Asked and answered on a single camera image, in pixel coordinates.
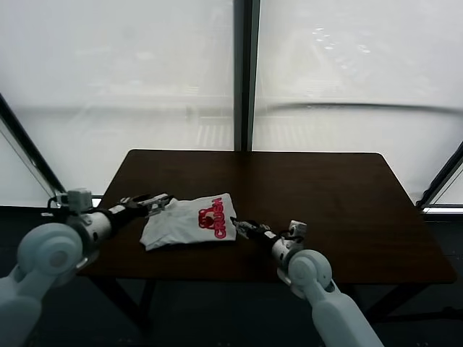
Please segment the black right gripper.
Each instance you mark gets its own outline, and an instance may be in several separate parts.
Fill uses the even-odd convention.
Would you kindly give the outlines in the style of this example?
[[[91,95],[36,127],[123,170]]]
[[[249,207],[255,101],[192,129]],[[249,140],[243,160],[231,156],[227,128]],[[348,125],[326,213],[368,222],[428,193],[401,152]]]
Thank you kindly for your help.
[[[268,226],[259,224],[255,220],[234,220],[232,223],[239,235],[261,246],[273,246],[279,240]]]

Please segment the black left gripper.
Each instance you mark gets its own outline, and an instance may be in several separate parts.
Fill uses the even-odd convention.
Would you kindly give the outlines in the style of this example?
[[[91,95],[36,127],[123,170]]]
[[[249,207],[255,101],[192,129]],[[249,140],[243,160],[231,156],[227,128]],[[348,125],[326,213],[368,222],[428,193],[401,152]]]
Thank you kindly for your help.
[[[110,237],[115,237],[134,219],[158,215],[173,199],[174,196],[171,194],[142,194],[136,197],[121,198],[118,205],[106,211],[111,227]]]

